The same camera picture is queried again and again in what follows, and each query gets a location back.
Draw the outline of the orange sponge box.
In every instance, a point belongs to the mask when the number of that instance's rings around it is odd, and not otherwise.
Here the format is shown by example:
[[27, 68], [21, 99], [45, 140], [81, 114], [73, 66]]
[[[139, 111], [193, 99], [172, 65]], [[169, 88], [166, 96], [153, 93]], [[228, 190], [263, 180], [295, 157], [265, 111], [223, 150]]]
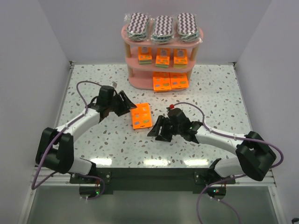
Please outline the orange sponge box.
[[150, 47], [138, 47], [138, 62], [139, 64], [152, 63], [152, 51]]
[[170, 65], [170, 52], [168, 48], [158, 48], [155, 66], [160, 68], [168, 68]]
[[188, 65], [187, 49], [174, 49], [173, 62], [174, 68], [186, 68]]

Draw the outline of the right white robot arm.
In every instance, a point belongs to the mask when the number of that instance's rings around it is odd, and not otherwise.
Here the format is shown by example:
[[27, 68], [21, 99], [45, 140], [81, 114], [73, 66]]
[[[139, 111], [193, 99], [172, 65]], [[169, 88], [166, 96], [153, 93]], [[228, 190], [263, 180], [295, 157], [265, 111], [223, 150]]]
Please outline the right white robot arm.
[[202, 177], [208, 183], [223, 180], [233, 175], [246, 175], [262, 181], [276, 160], [276, 154], [256, 132], [216, 134], [202, 122], [190, 121], [179, 108], [169, 109], [167, 117], [158, 116], [157, 122], [147, 134], [157, 141], [170, 142], [174, 135], [184, 140], [211, 145], [235, 155], [230, 159], [216, 159]]

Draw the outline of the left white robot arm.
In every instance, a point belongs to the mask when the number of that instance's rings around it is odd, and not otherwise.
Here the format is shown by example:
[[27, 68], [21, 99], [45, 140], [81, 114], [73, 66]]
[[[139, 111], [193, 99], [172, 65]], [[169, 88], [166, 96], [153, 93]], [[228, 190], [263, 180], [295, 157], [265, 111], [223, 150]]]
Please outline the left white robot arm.
[[74, 142], [91, 127], [100, 123], [110, 112], [122, 116], [135, 109], [124, 91], [102, 86], [81, 114], [68, 123], [43, 130], [36, 154], [36, 163], [61, 174], [97, 175], [96, 164], [74, 155]]

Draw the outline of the orange flat pack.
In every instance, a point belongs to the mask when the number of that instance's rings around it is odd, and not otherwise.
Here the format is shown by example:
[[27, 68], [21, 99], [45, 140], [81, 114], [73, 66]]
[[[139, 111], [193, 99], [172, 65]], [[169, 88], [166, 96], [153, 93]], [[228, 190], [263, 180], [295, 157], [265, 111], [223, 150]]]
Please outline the orange flat pack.
[[136, 108], [131, 109], [131, 118], [133, 129], [152, 127], [149, 103], [136, 104]]
[[186, 73], [170, 73], [171, 88], [174, 90], [186, 89], [189, 87]]
[[171, 90], [171, 80], [169, 72], [153, 72], [153, 89], [155, 92]]

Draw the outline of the striped sponge pack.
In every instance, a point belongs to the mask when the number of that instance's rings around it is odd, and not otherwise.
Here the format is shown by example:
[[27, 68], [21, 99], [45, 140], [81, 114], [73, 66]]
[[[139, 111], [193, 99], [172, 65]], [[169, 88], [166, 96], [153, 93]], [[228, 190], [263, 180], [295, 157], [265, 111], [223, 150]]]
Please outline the striped sponge pack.
[[150, 17], [145, 13], [126, 14], [124, 36], [133, 42], [143, 42], [149, 39]]
[[174, 19], [171, 16], [156, 17], [151, 33], [151, 40], [157, 44], [166, 44], [174, 37]]
[[202, 42], [196, 15], [192, 13], [177, 15], [177, 32], [183, 42]]

